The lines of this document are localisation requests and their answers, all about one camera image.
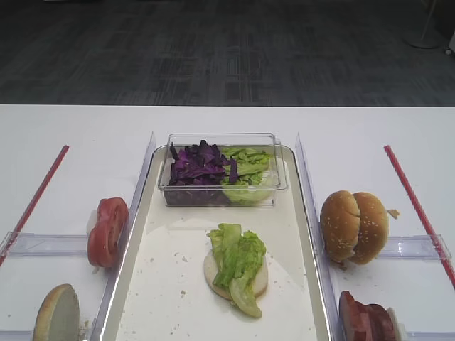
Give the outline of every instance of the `tomato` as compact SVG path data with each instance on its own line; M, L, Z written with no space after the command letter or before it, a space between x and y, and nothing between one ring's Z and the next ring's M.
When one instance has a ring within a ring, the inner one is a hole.
M87 255L94 266L112 267L117 260L118 240L128 220L128 207L120 197L101 199L97 223L90 233Z
M87 243L87 255L88 255L88 261L90 264L93 266L101 266L100 263L98 263L98 253L97 253L97 247L95 244L95 233L96 229L92 229L90 232L90 236L88 237L88 243Z

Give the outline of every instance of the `gray carpet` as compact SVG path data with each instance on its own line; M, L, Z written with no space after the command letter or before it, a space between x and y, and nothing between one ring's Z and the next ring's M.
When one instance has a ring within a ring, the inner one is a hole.
M454 106L455 58L401 41L425 15L419 0L0 0L0 103Z

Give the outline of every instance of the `red straw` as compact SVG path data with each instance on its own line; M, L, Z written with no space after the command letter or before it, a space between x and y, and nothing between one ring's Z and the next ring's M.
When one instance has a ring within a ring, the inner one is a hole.
M412 205L414 206L414 209L417 212L417 215L419 215L420 221L424 225L425 230L427 231L427 234L432 238L433 240L433 245L435 249L438 252L439 259L441 259L442 266L446 270L447 276L449 277L450 281L452 282L452 285L455 288L455 271L454 267L450 263L450 259L448 258L448 255L446 254L444 248L441 247L441 244L439 243L439 240L436 236L436 232L434 232L432 224L429 222L427 215L424 212L424 209L420 205L419 200L417 199L417 196L415 195L414 191L412 190L412 187L409 183L409 181L406 179L405 172L401 168L400 164L398 163L397 157L392 151L392 148L390 146L384 146L385 152L389 156L390 162L392 162L393 168L395 168L395 171L398 174L398 177L401 180L401 183L405 187L405 190L412 202Z
M14 242L16 241L19 233L21 233L23 226L26 224L28 218L30 217L33 209L35 208L36 204L38 203L38 200L40 200L41 195L43 194L45 188L48 186L50 179L54 176L55 172L57 171L58 166L62 163L63 158L65 157L66 153L68 152L69 146L63 146L62 150L60 153L57 155L57 158L55 159L54 163L50 167L48 173L46 174L43 182L41 183L40 187L36 191L35 195L32 197L30 203L28 204L26 210L22 214L22 217L18 221L16 227L14 227L13 232L11 233L11 236L9 237L9 240L6 243L6 246L4 248L4 253L0 255L0 266L3 264L6 254L8 250L13 246Z

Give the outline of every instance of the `bun with lettuce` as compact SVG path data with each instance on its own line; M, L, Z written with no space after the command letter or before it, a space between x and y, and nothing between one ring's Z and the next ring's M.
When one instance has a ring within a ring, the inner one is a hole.
M251 231L242 235L239 224L219 224L207 235L212 242L204 259L208 285L243 313L260 318L256 297L267 290L269 282L264 243Z

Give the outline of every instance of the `sliced tomato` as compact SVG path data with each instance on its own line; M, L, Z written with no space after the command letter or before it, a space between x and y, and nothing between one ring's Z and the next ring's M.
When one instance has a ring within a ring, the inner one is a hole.
M97 260L100 266L110 268L115 264L117 259L117 248L109 248L109 235L112 232L112 226L108 222L101 222L96 227L95 243L97 247Z
M92 229L90 232L90 236L88 237L88 243L87 243L87 255L88 255L88 261L90 264L93 266L102 266L100 262L98 261L98 246L96 242L96 229Z
M101 199L97 209L97 220L124 220L128 219L128 206L120 197Z
M117 259L118 241L128 220L128 207L120 197L101 199L97 224L87 243L89 262L95 266L112 267Z

